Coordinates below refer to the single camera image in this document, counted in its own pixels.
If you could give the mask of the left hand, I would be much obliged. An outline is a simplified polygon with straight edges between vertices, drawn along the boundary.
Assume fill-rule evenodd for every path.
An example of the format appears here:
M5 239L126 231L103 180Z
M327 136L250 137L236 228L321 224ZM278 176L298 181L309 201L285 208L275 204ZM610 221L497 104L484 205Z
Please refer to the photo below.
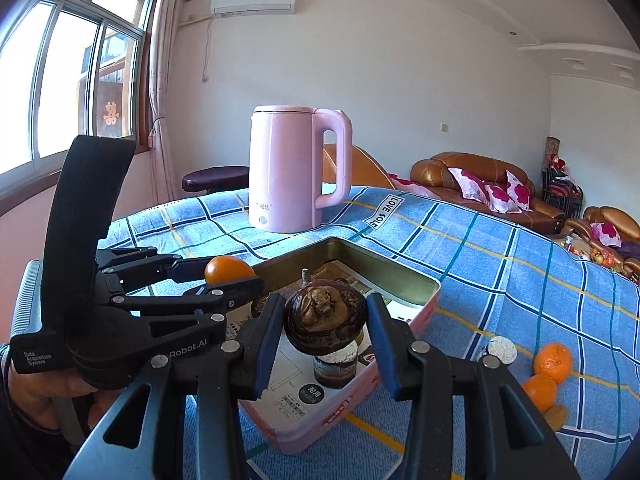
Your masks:
M13 403L35 424L50 430L60 428L55 398L93 396L87 425L90 430L117 400L122 390L99 390L85 382L77 370L57 370L38 374L18 374L9 365L9 395Z

